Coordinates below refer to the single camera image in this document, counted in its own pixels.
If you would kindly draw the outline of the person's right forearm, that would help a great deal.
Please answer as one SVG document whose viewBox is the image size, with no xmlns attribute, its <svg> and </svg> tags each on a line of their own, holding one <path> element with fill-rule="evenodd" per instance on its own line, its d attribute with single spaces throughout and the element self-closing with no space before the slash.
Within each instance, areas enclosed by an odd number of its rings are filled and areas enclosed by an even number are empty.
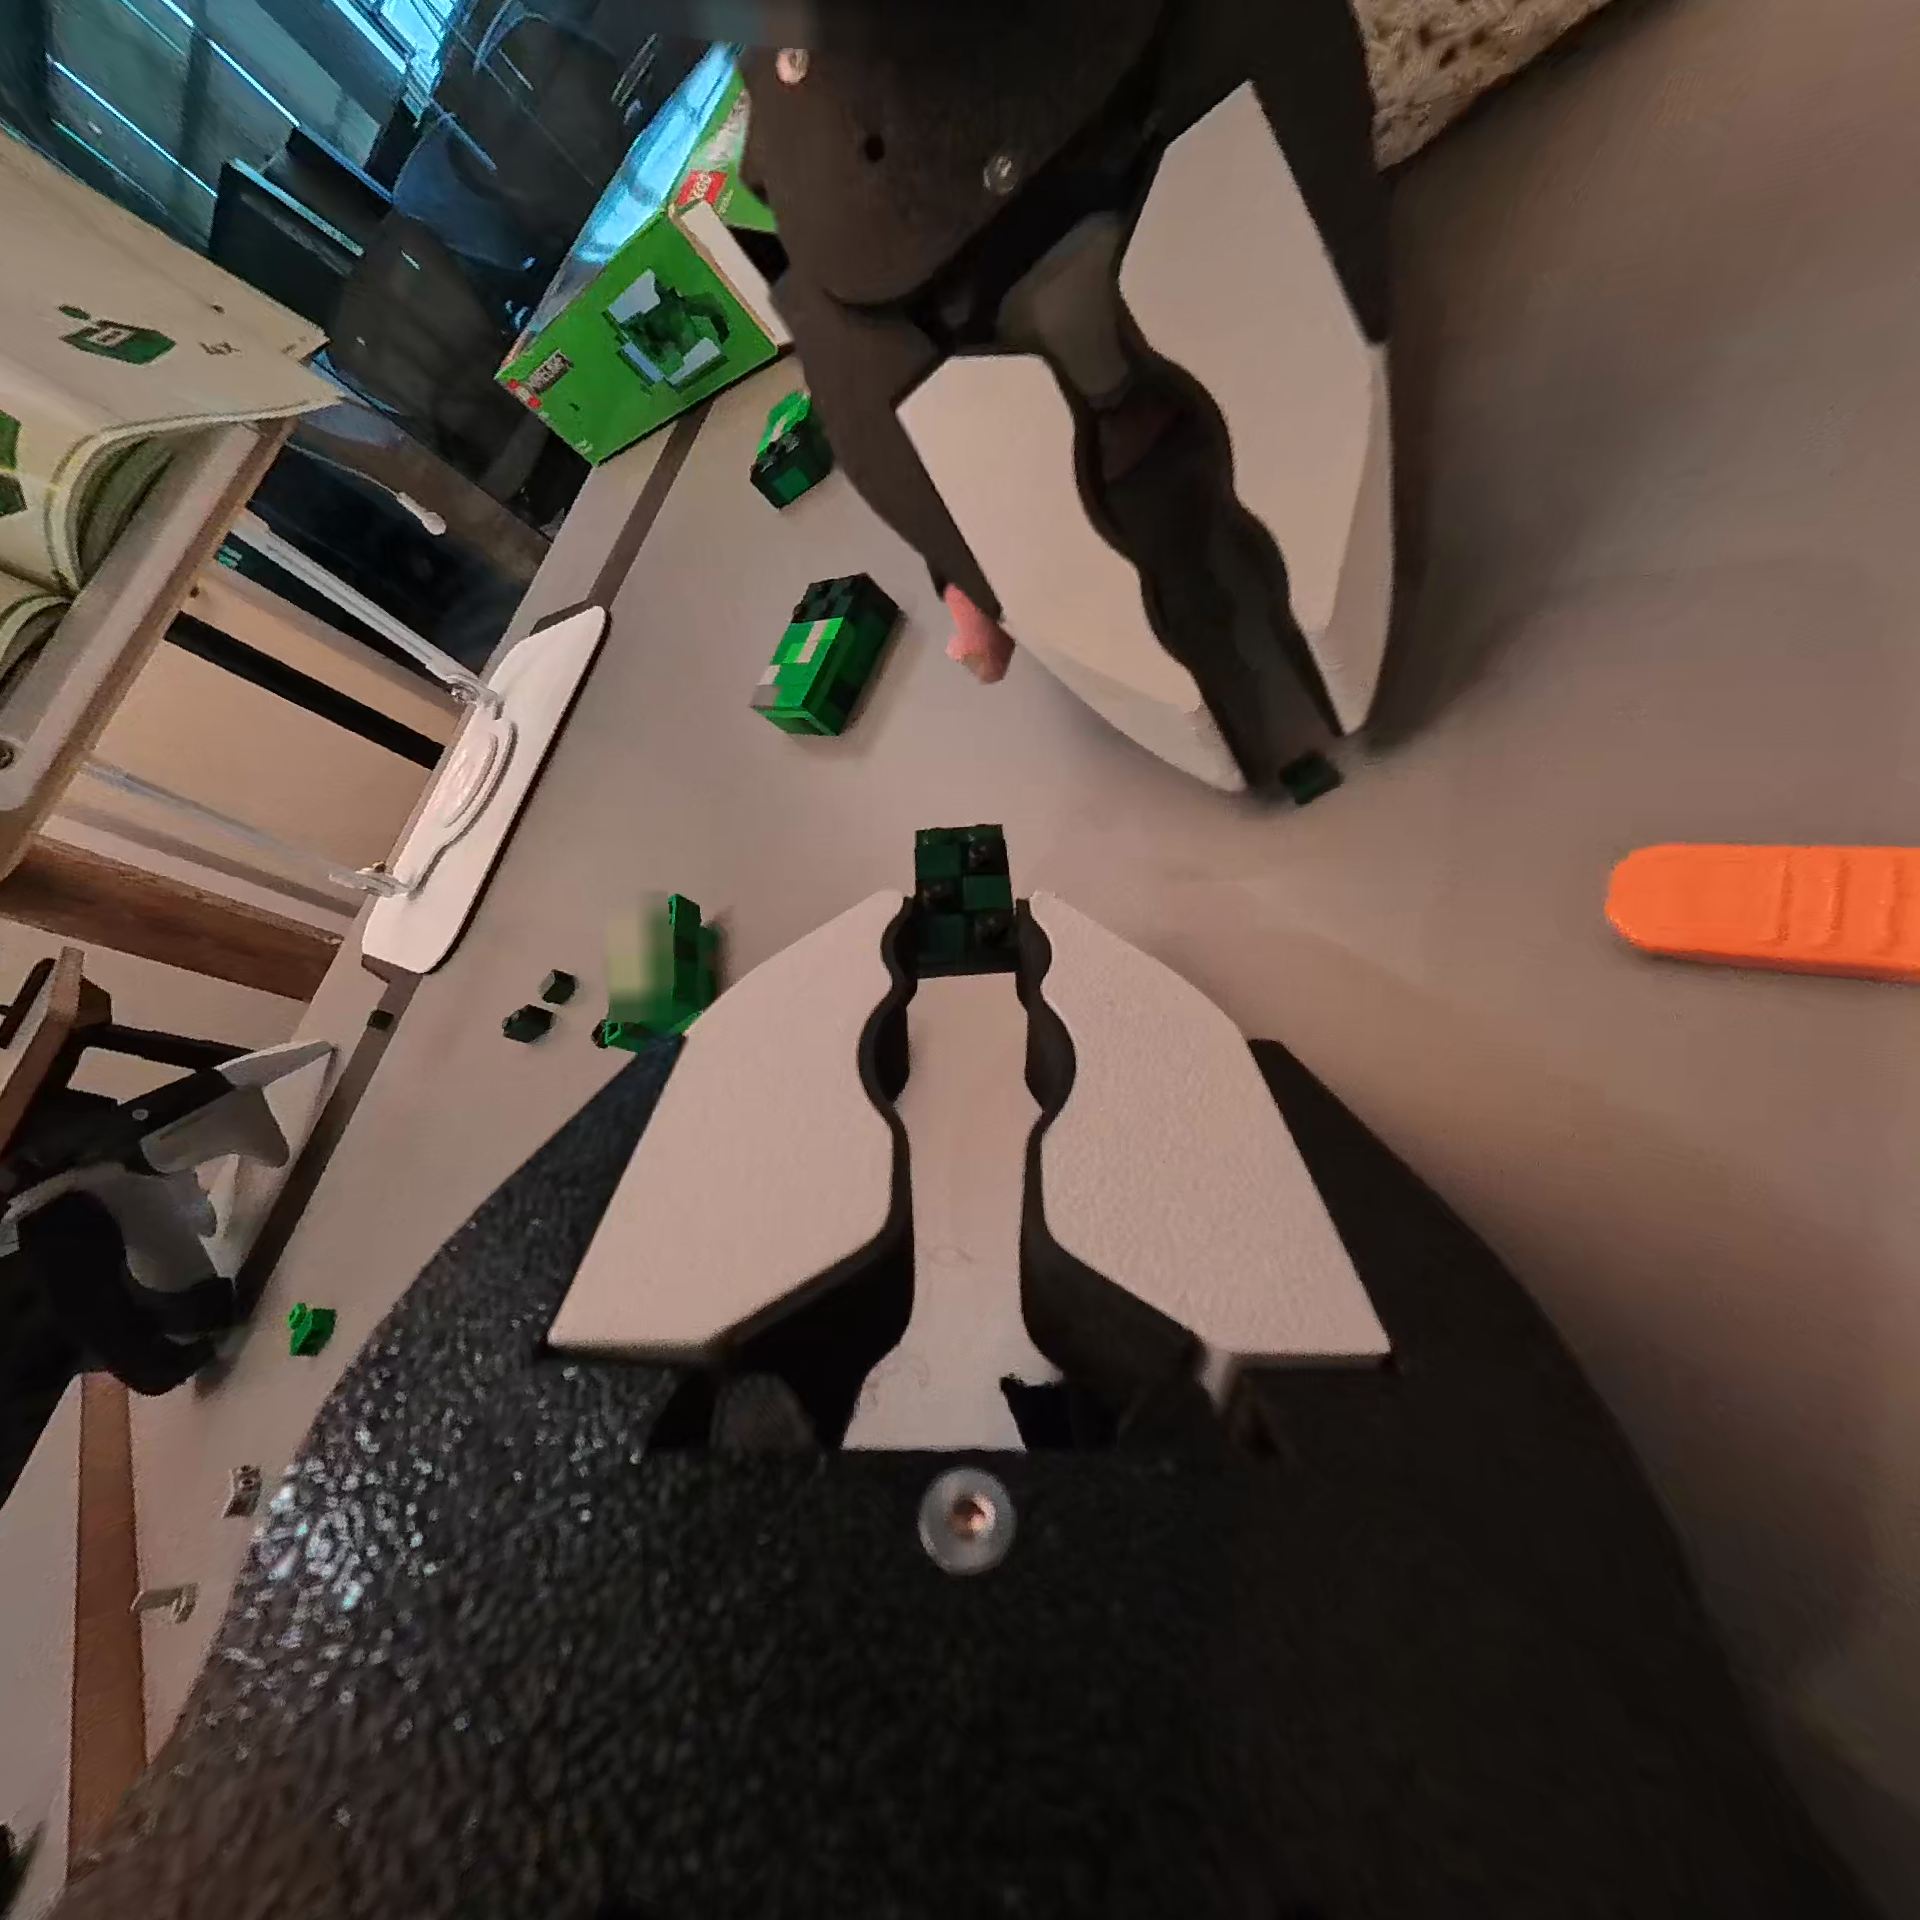
<svg viewBox="0 0 1920 1920">
<path fill-rule="evenodd" d="M 1376 102 L 1377 169 L 1396 169 L 1606 2 L 1351 2 Z"/>
</svg>

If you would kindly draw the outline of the green lego face block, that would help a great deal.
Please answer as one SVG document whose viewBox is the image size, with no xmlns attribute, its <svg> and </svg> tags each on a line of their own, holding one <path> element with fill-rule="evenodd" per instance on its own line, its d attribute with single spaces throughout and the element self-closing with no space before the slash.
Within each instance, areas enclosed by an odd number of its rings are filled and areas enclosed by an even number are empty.
<svg viewBox="0 0 1920 1920">
<path fill-rule="evenodd" d="M 682 1038 L 720 994 L 720 928 L 680 892 L 651 892 L 607 922 L 607 1011 L 595 1026 L 605 1052 L 644 1052 Z"/>
</svg>

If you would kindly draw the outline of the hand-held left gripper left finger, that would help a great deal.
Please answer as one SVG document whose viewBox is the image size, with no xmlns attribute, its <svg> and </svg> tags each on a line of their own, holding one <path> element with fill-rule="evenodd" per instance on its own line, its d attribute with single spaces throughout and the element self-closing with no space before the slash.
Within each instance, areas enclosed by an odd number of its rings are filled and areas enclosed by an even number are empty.
<svg viewBox="0 0 1920 1920">
<path fill-rule="evenodd" d="M 550 1346 L 777 1376 L 841 1445 L 916 1307 L 902 966 L 876 892 L 701 1011 L 666 1073 Z"/>
</svg>

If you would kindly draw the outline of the open lego instruction booklet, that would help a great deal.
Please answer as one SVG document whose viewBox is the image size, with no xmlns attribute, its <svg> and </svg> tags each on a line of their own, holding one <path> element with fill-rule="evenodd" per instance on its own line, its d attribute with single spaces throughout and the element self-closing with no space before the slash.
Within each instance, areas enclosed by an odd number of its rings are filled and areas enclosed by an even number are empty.
<svg viewBox="0 0 1920 1920">
<path fill-rule="evenodd" d="M 5 132 L 5 683 L 225 424 L 336 403 L 315 324 Z"/>
</svg>

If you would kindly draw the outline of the dark office chairs row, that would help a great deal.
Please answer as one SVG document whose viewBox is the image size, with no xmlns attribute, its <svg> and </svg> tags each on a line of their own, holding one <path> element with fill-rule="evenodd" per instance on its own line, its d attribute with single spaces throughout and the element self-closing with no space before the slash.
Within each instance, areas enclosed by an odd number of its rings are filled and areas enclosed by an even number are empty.
<svg viewBox="0 0 1920 1920">
<path fill-rule="evenodd" d="M 290 131 L 241 250 L 217 256 L 323 327 L 331 374 L 525 521 L 588 462 L 498 372 L 612 180 L 709 41 L 642 2 L 428 2 L 428 74 L 391 96 L 371 160 Z"/>
</svg>

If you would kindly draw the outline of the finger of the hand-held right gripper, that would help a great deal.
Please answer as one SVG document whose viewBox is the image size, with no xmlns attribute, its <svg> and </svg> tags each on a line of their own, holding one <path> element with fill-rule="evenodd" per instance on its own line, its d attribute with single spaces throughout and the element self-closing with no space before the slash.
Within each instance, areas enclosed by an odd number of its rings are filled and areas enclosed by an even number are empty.
<svg viewBox="0 0 1920 1920">
<path fill-rule="evenodd" d="M 1361 732 L 1399 584 L 1388 363 L 1250 82 L 1168 139 L 1116 285 L 1147 350 L 1218 408 L 1335 723 Z"/>
<path fill-rule="evenodd" d="M 1019 648 L 1147 753 L 1246 793 L 1195 676 L 1151 620 L 1141 569 L 1092 514 L 1048 363 L 954 356 L 898 400 L 898 421 Z"/>
</svg>

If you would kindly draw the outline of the dark green lego cube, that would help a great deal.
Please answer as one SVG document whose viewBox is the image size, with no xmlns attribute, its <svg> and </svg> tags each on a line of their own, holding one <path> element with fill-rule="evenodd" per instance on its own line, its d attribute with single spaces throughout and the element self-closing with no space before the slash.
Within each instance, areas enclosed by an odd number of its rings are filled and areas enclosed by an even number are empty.
<svg viewBox="0 0 1920 1920">
<path fill-rule="evenodd" d="M 836 461 L 824 421 L 816 419 L 812 395 L 806 389 L 794 389 L 769 411 L 748 479 L 769 507 L 786 510 L 804 493 L 819 487 L 834 462 Z"/>
</svg>

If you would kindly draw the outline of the green lego block dark studs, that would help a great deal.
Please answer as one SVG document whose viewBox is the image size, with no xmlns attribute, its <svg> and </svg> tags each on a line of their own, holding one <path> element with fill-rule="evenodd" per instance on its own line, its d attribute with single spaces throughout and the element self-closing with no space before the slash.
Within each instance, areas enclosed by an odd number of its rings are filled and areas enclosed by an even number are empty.
<svg viewBox="0 0 1920 1920">
<path fill-rule="evenodd" d="M 867 572 L 806 584 L 748 705 L 786 733 L 841 738 L 898 618 Z"/>
</svg>

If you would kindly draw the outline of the dark green lego assembly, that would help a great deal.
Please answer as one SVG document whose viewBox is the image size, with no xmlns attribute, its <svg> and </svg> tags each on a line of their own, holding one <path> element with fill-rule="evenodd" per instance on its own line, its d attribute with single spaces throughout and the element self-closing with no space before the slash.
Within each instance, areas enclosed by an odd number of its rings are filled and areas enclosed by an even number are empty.
<svg viewBox="0 0 1920 1920">
<path fill-rule="evenodd" d="M 908 950 L 917 979 L 1016 972 L 1019 913 L 1003 826 L 917 828 Z"/>
</svg>

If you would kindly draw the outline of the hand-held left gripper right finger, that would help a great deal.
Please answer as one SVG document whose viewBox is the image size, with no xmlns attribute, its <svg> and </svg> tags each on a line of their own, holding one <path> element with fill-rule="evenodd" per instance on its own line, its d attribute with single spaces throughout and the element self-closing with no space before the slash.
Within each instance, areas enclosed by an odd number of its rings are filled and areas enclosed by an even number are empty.
<svg viewBox="0 0 1920 1920">
<path fill-rule="evenodd" d="M 1019 907 L 1019 1309 L 1056 1381 L 1031 1445 L 1184 1445 L 1271 1371 L 1377 1369 L 1390 1334 L 1240 1026 L 1039 892 Z"/>
</svg>

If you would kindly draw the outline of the orange brick separator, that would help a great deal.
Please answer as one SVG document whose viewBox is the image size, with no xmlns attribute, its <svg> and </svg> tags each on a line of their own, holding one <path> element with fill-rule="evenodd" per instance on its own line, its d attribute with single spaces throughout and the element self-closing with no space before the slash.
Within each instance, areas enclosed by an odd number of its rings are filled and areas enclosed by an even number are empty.
<svg viewBox="0 0 1920 1920">
<path fill-rule="evenodd" d="M 1646 846 L 1612 868 L 1603 913 L 1656 956 L 1918 981 L 1912 846 Z"/>
</svg>

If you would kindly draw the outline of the scattered small dark lego pieces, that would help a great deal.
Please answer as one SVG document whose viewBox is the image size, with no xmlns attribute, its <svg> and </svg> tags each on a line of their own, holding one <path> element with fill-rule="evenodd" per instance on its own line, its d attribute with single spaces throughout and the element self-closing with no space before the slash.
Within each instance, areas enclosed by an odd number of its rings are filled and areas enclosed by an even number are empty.
<svg viewBox="0 0 1920 1920">
<path fill-rule="evenodd" d="M 365 1048 L 381 1052 L 397 1042 L 404 1014 L 415 1009 L 421 990 L 435 990 L 435 972 L 410 972 L 389 963 L 375 963 L 372 956 L 361 959 L 361 968 L 379 981 L 372 1011 L 365 1014 Z M 531 999 L 508 1011 L 498 1027 L 508 1042 L 536 1045 L 558 1026 L 558 1001 Z"/>
</svg>

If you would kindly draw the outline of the green cardboard lego box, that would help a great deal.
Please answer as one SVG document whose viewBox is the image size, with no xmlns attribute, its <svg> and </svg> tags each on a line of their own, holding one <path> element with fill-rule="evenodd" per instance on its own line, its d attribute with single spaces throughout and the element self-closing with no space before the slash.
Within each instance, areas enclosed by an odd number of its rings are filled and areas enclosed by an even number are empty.
<svg viewBox="0 0 1920 1920">
<path fill-rule="evenodd" d="M 588 462 L 761 372 L 794 336 L 770 206 L 745 180 L 750 96 L 716 41 L 666 93 L 536 302 L 498 385 Z"/>
</svg>

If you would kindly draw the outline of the white book stand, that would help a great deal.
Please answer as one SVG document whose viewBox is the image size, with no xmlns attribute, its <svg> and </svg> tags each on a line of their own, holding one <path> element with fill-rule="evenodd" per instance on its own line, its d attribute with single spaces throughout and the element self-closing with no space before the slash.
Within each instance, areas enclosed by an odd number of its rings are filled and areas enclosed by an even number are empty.
<svg viewBox="0 0 1920 1920">
<path fill-rule="evenodd" d="M 137 436 L 110 430 L 103 442 L 103 451 L 144 443 L 166 453 L 166 467 L 89 584 L 53 588 L 58 620 L 45 642 L 5 671 L 5 877 L 40 846 L 79 778 L 121 780 L 94 760 L 94 744 L 190 595 L 223 584 L 217 554 L 233 542 L 379 632 L 453 705 L 459 732 L 389 865 L 341 874 L 351 892 L 398 900 L 389 911 L 402 928 L 398 963 L 428 972 L 487 888 L 601 648 L 607 611 L 564 611 L 509 642 L 487 671 L 463 666 L 253 510 L 253 490 L 287 426 L 290 419 L 194 421 L 144 426 Z"/>
</svg>

